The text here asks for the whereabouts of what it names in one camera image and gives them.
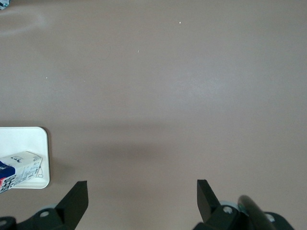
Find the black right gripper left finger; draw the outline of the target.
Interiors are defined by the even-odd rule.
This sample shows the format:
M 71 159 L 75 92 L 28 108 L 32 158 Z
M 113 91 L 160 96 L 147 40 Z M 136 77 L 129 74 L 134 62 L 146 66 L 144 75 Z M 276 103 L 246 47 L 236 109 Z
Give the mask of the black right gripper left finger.
M 87 181 L 78 181 L 54 208 L 18 223 L 18 230 L 74 230 L 88 208 Z

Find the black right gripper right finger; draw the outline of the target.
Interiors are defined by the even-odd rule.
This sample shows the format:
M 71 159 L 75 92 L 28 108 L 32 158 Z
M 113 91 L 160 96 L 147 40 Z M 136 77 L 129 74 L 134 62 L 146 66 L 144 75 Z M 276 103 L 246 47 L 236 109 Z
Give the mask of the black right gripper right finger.
M 197 205 L 202 218 L 195 230 L 292 230 L 281 215 L 264 212 L 249 196 L 237 204 L 220 202 L 207 180 L 197 181 Z

